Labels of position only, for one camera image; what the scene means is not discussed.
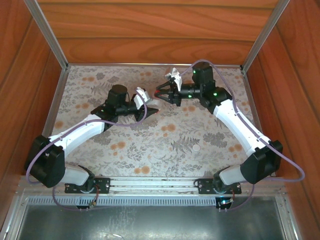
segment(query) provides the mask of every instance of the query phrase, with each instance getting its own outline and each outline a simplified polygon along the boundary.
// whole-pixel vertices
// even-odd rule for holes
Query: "floral patterned surface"
[[[130,96],[136,87],[153,96],[156,86],[166,81],[165,71],[165,67],[150,66],[72,66],[52,134],[83,120],[107,99],[112,85],[125,85]],[[238,107],[253,121],[240,70],[224,68],[221,72]],[[192,83],[191,77],[191,72],[186,73],[183,82]],[[217,86],[225,87],[216,73],[214,79]],[[103,176],[210,177],[246,159],[238,140],[197,99],[183,99],[181,107],[155,102],[158,114],[137,127],[111,127],[76,148],[66,162]],[[119,123],[134,122],[133,116],[119,118]],[[194,145],[200,150],[194,151]]]

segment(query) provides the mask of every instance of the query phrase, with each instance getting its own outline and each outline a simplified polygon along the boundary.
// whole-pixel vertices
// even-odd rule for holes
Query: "wood paneling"
[[[215,59],[216,64],[243,62],[250,42],[201,39],[60,39],[71,63],[193,63]]]
[[[20,0],[1,1],[0,4],[0,88],[7,69],[21,46],[31,22],[25,3]]]
[[[186,64],[206,57],[240,65],[276,3],[42,0],[40,6],[70,63]]]
[[[270,9],[44,4],[57,38],[201,38],[254,42]]]
[[[286,185],[303,239],[320,234],[319,16],[314,0],[291,0],[247,73],[263,131],[305,171]],[[278,175],[299,176],[288,164]]]
[[[31,108],[23,119],[25,121],[24,126],[14,146],[14,152],[6,168],[4,178],[0,183],[1,192],[6,193],[0,194],[0,223],[3,222],[2,213],[8,210],[11,204],[10,200],[15,194],[15,187],[18,185],[31,144],[44,128],[56,91],[61,71],[60,65],[52,52],[45,59],[44,63],[45,66],[39,70],[42,77],[37,80],[37,86],[35,86],[37,91],[32,96]]]
[[[0,4],[0,227],[41,134],[61,68],[20,0]]]
[[[277,23],[282,41],[318,120],[320,120],[319,9],[319,1],[295,0],[294,4],[287,7]]]
[[[103,4],[166,4],[249,7],[273,9],[277,0],[38,0],[39,3],[103,3]]]
[[[0,116],[6,116],[0,125],[2,159],[8,160],[13,154],[49,53],[50,48],[46,40],[36,22],[32,21],[5,83],[0,89]],[[4,175],[7,164],[6,161],[0,161],[0,176]]]

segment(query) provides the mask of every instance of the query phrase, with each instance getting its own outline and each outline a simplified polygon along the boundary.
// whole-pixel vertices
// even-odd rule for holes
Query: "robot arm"
[[[156,88],[155,96],[168,103],[181,105],[182,99],[199,99],[200,104],[221,120],[234,134],[242,145],[247,160],[235,166],[222,169],[214,174],[213,184],[218,192],[224,192],[230,185],[238,182],[255,184],[269,176],[280,167],[280,157],[267,148],[259,139],[265,140],[279,152],[283,146],[279,141],[271,142],[253,126],[239,110],[235,111],[232,96],[222,87],[216,87],[213,70],[206,62],[193,66],[192,84],[182,84],[181,76],[175,68],[170,68],[165,75],[167,82]],[[257,133],[257,138],[239,119],[245,122]]]
[[[137,92],[148,103],[151,99],[148,93],[138,87]],[[82,166],[65,165],[65,158],[79,145],[88,139],[101,134],[109,129],[112,125],[105,122],[89,122],[92,120],[106,120],[116,123],[119,116],[134,115],[136,121],[140,121],[145,113],[143,101],[138,95],[133,95],[131,101],[126,101],[128,91],[123,85],[114,85],[108,93],[108,98],[104,104],[98,106],[81,122],[75,126],[63,131],[57,135],[46,138],[38,136],[29,151],[25,168],[29,167],[32,159],[50,142],[60,139],[48,150],[42,154],[31,168],[30,174],[43,183],[46,187],[51,188],[58,183],[75,184],[82,186],[83,191],[89,191],[93,187],[94,174]],[[147,117],[158,112],[158,109],[148,107]],[[61,138],[65,133],[75,127],[78,128]]]

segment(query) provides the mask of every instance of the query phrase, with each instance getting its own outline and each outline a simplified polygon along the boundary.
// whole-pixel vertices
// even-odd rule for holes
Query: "black mounting plate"
[[[99,194],[108,194],[110,190],[110,178],[107,177],[95,177],[94,185],[97,185],[99,188]],[[65,184],[64,192],[66,194],[96,194],[97,188],[93,186],[90,192],[85,192],[81,190],[81,186],[75,184]]]
[[[194,186],[198,188],[199,194],[241,194],[241,185],[236,182],[230,185],[225,192],[216,191],[213,178],[199,178],[194,181]]]

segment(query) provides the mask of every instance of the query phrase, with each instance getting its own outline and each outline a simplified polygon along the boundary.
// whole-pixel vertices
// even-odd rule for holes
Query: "wire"
[[[296,164],[294,161],[292,161],[291,159],[289,159],[288,157],[286,157],[285,155],[283,155],[281,152],[279,152],[277,149],[275,149],[273,146],[271,146],[269,143],[267,143],[266,141],[264,141],[263,139],[261,139],[260,135],[258,135],[255,130],[253,130],[249,124],[245,121],[245,119],[240,115],[240,111],[237,107],[237,103],[236,103],[236,98],[234,95],[234,92],[232,91],[230,85],[228,84],[227,80],[225,79],[225,77],[221,74],[221,72],[219,71],[219,69],[210,61],[205,60],[205,59],[199,59],[197,61],[195,61],[193,64],[191,64],[186,70],[184,70],[180,76],[184,75],[186,72],[188,72],[190,69],[192,69],[192,67],[194,65],[196,65],[197,63],[200,62],[206,62],[209,63],[214,69],[215,71],[218,73],[218,75],[220,76],[221,80],[223,81],[223,83],[226,85],[226,88],[229,90],[231,96],[232,96],[232,104],[233,104],[233,108],[235,111],[235,114],[238,116],[238,118],[241,120],[241,122],[253,133],[253,135],[257,138],[258,141],[261,141],[265,146],[267,146],[271,151],[273,151],[275,154],[277,154],[278,156],[280,156],[281,158],[283,158],[284,160],[286,160],[288,163],[290,163],[291,165],[293,165],[296,169],[299,170],[299,172],[301,173],[301,176],[299,178],[296,179],[285,179],[285,178],[281,178],[281,177],[269,177],[268,180],[270,181],[283,181],[283,182],[290,182],[290,183],[295,183],[295,182],[299,182],[302,181],[306,174],[304,172],[304,170],[298,165]]]
[[[52,198],[53,198],[54,203],[55,203],[58,207],[60,207],[60,208],[62,208],[62,209],[64,209],[64,210],[67,210],[67,211],[72,211],[72,212],[80,212],[80,213],[81,213],[81,212],[83,211],[83,209],[81,209],[81,208],[72,208],[72,207],[67,207],[67,206],[64,206],[64,205],[60,204],[60,203],[58,202],[58,200],[56,199],[56,187],[57,187],[57,186],[54,186],[54,187],[52,188]],[[97,188],[97,193],[96,193],[94,199],[92,200],[92,203],[93,203],[94,201],[97,201],[97,200],[98,200],[99,189],[98,189],[97,186],[96,186],[96,188]],[[84,211],[87,212],[87,211],[101,210],[101,209],[107,209],[107,208],[112,208],[112,206],[100,206],[100,207],[92,207],[92,208],[87,207],[87,208],[85,208]]]
[[[231,191],[232,191],[232,200],[235,200],[235,191],[231,188]]]
[[[130,95],[128,92],[126,92],[126,95],[128,96],[128,102],[130,102]]]
[[[249,200],[252,198],[252,195],[254,194],[254,191],[255,191],[255,185],[252,184],[252,190],[251,190],[251,192],[250,192],[250,195],[247,197],[247,199],[246,199],[243,203],[241,203],[240,205],[235,206],[235,207],[233,207],[233,208],[230,208],[230,209],[226,210],[226,212],[234,211],[234,210],[237,210],[237,209],[243,207],[243,206],[244,206],[247,202],[249,202]]]
[[[137,121],[135,123],[131,123],[131,124],[121,124],[121,123],[116,123],[116,122],[112,122],[112,121],[107,121],[107,120],[102,120],[102,119],[93,119],[93,120],[89,120],[89,121],[85,121],[82,122],[79,125],[74,126],[73,128],[71,128],[69,131],[67,131],[66,133],[64,133],[63,135],[61,135],[60,137],[58,137],[57,139],[53,140],[52,142],[50,142],[48,145],[46,145],[44,148],[42,148],[37,155],[35,155],[35,157],[32,159],[32,161],[30,162],[27,170],[26,170],[26,181],[31,184],[39,184],[39,181],[31,181],[30,180],[30,171],[32,169],[32,167],[34,166],[35,162],[38,160],[38,158],[48,149],[50,148],[52,145],[54,145],[55,143],[57,143],[58,141],[61,141],[63,138],[65,138],[66,136],[68,136],[69,134],[71,134],[72,132],[74,132],[75,130],[81,128],[84,125],[90,124],[90,123],[105,123],[105,124],[110,124],[110,125],[115,125],[115,126],[119,126],[119,127],[135,127],[139,124],[141,124],[147,117],[147,104],[144,100],[144,98],[141,96],[141,94],[136,91],[137,95],[141,98],[142,102],[143,102],[143,106],[144,106],[144,115],[142,117],[142,119],[140,121]]]

